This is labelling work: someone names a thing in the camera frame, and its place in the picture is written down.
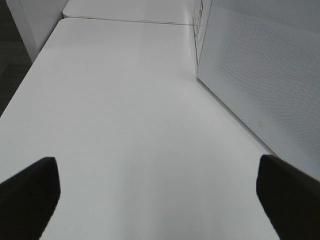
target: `white wall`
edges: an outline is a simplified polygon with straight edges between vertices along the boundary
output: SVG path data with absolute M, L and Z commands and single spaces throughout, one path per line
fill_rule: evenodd
M 68 0 L 6 0 L 26 50 L 34 62 L 62 19 Z

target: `white table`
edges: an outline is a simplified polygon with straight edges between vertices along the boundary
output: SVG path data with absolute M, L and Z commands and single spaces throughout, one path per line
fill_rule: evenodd
M 0 181 L 57 159 L 43 240 L 278 240 L 269 153 L 195 78 L 192 27 L 62 20 L 0 118 Z
M 195 0 L 69 0 L 65 18 L 192 24 Z

